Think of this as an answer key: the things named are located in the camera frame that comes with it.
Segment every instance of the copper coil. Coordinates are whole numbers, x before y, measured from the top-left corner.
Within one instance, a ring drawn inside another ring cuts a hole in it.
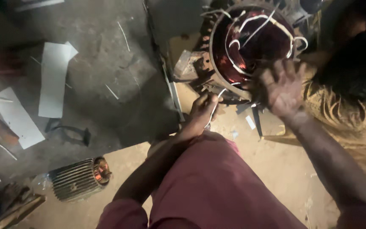
[[[230,15],[232,18],[239,17],[241,12],[242,10],[231,11]],[[229,44],[236,39],[243,45],[247,38],[266,21],[265,18],[250,21],[239,32],[241,25],[247,18],[261,14],[269,16],[271,12],[265,8],[253,7],[252,10],[240,16],[237,21],[233,22],[225,18],[220,24],[215,25],[217,28],[213,37],[215,41],[212,47],[213,58],[219,73],[228,82],[244,83],[254,81],[253,73],[257,69],[265,68],[266,64],[271,63],[273,60],[286,58],[286,54],[290,49],[290,39],[272,23],[267,23],[244,47],[238,49],[239,45],[236,42],[229,47]],[[294,35],[292,27],[280,14],[275,13],[273,17]],[[233,66],[230,58],[236,67],[246,74],[239,72]]]

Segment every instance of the fingers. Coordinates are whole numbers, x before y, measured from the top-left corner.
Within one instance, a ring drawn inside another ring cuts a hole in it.
[[[306,63],[302,63],[299,67],[299,71],[297,72],[297,75],[296,75],[296,80],[301,80],[302,79],[302,76],[304,76],[305,72],[306,72],[306,67],[307,67],[307,64]]]
[[[262,73],[261,80],[262,80],[263,84],[265,85],[268,92],[273,91],[277,87],[275,80],[272,76],[272,72],[269,69],[266,69]]]
[[[275,63],[273,64],[273,70],[278,77],[278,84],[284,85],[286,83],[286,71],[283,67],[282,60],[275,61]]]
[[[286,61],[286,76],[291,81],[295,80],[296,78],[296,70],[294,69],[294,63],[292,60]]]
[[[206,113],[209,113],[211,115],[211,113],[214,111],[214,109],[216,108],[217,104],[218,104],[218,96],[214,93],[209,94],[209,103],[206,105]]]
[[[218,99],[218,102],[220,103],[220,102],[222,102],[223,101],[223,98],[222,97],[220,97],[219,99]],[[215,111],[214,111],[214,113],[213,113],[213,116],[211,117],[211,122],[214,122],[214,120],[216,120],[216,118],[217,118],[217,116],[218,116],[218,114],[220,114],[220,112],[221,112],[221,110],[222,109],[224,109],[224,105],[222,105],[222,104],[217,104],[217,107],[216,107],[216,109],[215,109]]]
[[[208,98],[209,94],[208,93],[204,93],[202,96],[198,97],[194,102],[193,102],[193,106],[201,106],[203,103],[206,102],[207,98]]]

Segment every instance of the paper strip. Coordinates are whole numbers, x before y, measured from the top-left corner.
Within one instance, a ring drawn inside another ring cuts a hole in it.
[[[69,57],[69,61],[75,56],[75,55],[77,55],[78,53],[79,53],[79,51],[77,51],[74,47],[73,47],[73,45],[72,44],[70,44],[70,42],[66,42],[66,43],[64,43],[65,45],[68,45],[68,46],[70,46],[71,48],[72,48],[72,51],[70,52],[70,57]]]
[[[0,114],[9,128],[18,135],[19,144],[23,149],[45,140],[12,88],[1,91],[0,97],[13,101],[12,103],[0,102]]]
[[[27,4],[27,5],[18,7],[15,9],[15,11],[22,12],[22,11],[33,9],[33,8],[45,7],[45,6],[50,6],[50,5],[54,5],[54,4],[58,4],[58,3],[64,3],[64,0],[47,0],[47,1],[40,2],[40,3],[31,3],[31,4]]]
[[[71,47],[65,44],[45,43],[42,56],[42,88],[39,116],[63,116],[64,86]]]
[[[256,126],[255,126],[254,122],[252,122],[251,117],[249,117],[249,115],[248,115],[245,119],[247,120],[247,122],[248,122],[249,126],[251,127],[251,129],[252,130],[255,129]]]

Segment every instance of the right hand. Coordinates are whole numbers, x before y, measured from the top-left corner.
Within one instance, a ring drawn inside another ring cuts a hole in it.
[[[306,64],[301,64],[296,73],[293,61],[278,60],[274,63],[273,69],[277,81],[275,81],[270,69],[266,69],[261,75],[268,91],[270,109],[274,115],[280,118],[293,116],[302,104],[301,79],[305,73]]]
[[[211,121],[215,120],[219,105],[218,102],[221,101],[222,97],[218,98],[218,95],[214,93],[205,93],[196,99],[191,108],[188,124],[179,133],[180,138],[189,140],[200,136],[210,119]]]

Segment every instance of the dirty floor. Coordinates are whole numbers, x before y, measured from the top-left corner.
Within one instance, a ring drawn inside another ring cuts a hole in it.
[[[183,112],[189,112],[196,94],[184,84],[178,84],[178,92]],[[302,147],[259,140],[257,130],[251,130],[245,120],[252,118],[252,111],[236,114],[236,107],[229,106],[212,123],[211,130],[234,139],[242,157],[255,171],[269,190],[307,228],[328,229],[334,226],[338,212],[335,203],[325,191]],[[274,135],[283,130],[275,116],[266,111],[261,114],[264,135]],[[77,228],[93,229],[97,226],[103,208],[108,204],[124,180],[145,160],[150,145],[141,143],[129,148],[104,155],[113,173],[109,185],[89,199],[73,203],[58,201],[49,189],[43,190],[47,201],[15,228],[51,229]],[[149,214],[152,200],[144,203]]]

